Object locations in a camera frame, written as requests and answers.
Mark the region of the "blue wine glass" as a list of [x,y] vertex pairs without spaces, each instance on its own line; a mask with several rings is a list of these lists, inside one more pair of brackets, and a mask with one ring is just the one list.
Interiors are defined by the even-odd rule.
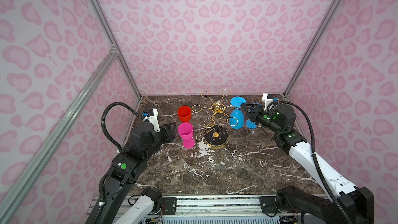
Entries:
[[230,114],[229,125],[233,129],[240,129],[245,123],[245,117],[241,110],[241,105],[246,104],[246,100],[241,96],[235,96],[230,100],[230,103],[235,107],[235,110]]
[[251,122],[250,119],[248,119],[248,120],[246,121],[246,126],[247,126],[248,128],[255,129],[257,125],[256,125],[255,123]]

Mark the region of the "pink plastic wine glass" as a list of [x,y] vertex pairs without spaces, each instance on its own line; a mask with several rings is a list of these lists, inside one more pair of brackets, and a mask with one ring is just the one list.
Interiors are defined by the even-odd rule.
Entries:
[[189,122],[184,122],[178,126],[178,134],[183,140],[183,146],[186,149],[191,149],[195,146],[193,139],[193,125]]

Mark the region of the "red plastic wine glass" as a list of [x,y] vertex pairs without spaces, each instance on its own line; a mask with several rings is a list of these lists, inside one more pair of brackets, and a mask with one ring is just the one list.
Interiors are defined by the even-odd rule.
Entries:
[[181,106],[177,111],[178,118],[181,122],[189,122],[191,120],[191,108]]

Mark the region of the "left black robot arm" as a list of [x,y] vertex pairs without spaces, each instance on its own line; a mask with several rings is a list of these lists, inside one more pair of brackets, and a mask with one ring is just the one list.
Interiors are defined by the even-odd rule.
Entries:
[[125,197],[148,167],[148,160],[161,145],[176,137],[176,123],[167,123],[155,131],[151,122],[137,125],[122,152],[113,158],[109,170],[99,183],[99,199],[90,213],[87,224],[111,224]]

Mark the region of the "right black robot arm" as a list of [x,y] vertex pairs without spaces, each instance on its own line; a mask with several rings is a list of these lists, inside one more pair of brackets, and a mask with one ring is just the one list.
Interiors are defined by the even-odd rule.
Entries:
[[260,104],[242,104],[250,121],[274,133],[278,148],[298,162],[321,186],[328,198],[317,197],[297,187],[279,189],[275,208],[286,213],[291,209],[311,214],[326,224],[372,224],[374,223],[374,195],[366,187],[358,187],[341,175],[316,153],[312,124],[308,122],[311,140],[307,141],[295,128],[295,110],[302,109],[291,102],[278,102],[268,112]]

